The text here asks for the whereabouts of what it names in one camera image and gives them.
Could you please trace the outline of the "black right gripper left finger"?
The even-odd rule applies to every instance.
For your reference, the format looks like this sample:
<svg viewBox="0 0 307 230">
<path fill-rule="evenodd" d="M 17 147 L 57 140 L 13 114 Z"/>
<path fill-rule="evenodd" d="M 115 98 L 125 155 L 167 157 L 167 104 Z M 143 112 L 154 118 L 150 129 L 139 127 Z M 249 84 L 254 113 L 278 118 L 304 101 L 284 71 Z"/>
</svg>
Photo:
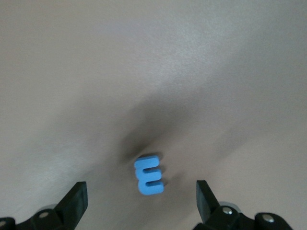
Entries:
<svg viewBox="0 0 307 230">
<path fill-rule="evenodd" d="M 77 182 L 54 208 L 36 212 L 17 224 L 12 217 L 2 217 L 2 230 L 74 230 L 88 207 L 86 182 Z"/>
</svg>

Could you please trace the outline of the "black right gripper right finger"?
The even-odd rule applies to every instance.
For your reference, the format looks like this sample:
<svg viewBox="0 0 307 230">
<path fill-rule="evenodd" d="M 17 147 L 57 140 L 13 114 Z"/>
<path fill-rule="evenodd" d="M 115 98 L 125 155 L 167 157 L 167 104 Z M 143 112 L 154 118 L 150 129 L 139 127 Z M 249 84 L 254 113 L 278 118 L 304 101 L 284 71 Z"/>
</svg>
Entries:
<svg viewBox="0 0 307 230">
<path fill-rule="evenodd" d="M 196 182 L 196 202 L 202 222 L 196 230 L 291 230 L 292 227 L 274 213 L 260 212 L 248 218 L 229 205 L 220 205 L 205 180 Z"/>
</svg>

